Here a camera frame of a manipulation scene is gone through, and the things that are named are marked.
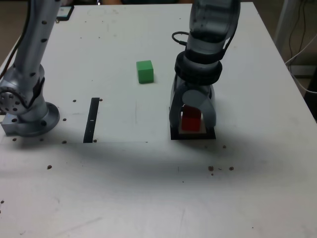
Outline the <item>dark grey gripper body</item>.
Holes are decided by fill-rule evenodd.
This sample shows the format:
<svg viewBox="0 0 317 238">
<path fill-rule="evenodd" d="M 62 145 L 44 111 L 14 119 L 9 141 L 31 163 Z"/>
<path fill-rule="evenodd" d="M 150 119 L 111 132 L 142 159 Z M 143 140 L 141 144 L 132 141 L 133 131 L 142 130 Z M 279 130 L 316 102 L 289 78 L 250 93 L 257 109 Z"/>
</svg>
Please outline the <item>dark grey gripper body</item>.
<svg viewBox="0 0 317 238">
<path fill-rule="evenodd" d="M 188 83 L 186 81 L 184 81 L 181 78 L 177 78 L 176 79 L 176 88 L 178 88 L 181 85 L 185 85 L 187 88 L 189 89 L 195 89 L 195 90 L 199 90 L 202 91 L 203 93 L 205 93 L 210 99 L 213 98 L 214 96 L 214 88 L 213 85 L 196 85 L 196 84 L 192 84 L 192 83 Z"/>
</svg>

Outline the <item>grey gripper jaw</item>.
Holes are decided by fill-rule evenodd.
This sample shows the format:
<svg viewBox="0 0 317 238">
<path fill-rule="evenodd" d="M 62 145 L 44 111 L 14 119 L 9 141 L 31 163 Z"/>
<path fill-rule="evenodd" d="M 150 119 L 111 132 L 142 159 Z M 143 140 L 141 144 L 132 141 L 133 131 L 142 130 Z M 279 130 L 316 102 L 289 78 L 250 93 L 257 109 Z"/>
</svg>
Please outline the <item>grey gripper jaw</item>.
<svg viewBox="0 0 317 238">
<path fill-rule="evenodd" d="M 205 94 L 198 90 L 188 90 L 182 96 L 183 104 L 200 110 L 206 128 L 216 125 L 216 111 L 214 106 L 214 90 Z"/>
<path fill-rule="evenodd" d="M 179 77 L 175 76 L 169 106 L 169 124 L 170 129 L 173 133 L 178 133 L 180 125 L 180 112 L 183 106 L 182 96 L 185 92 L 186 85 L 184 81 Z"/>
</svg>

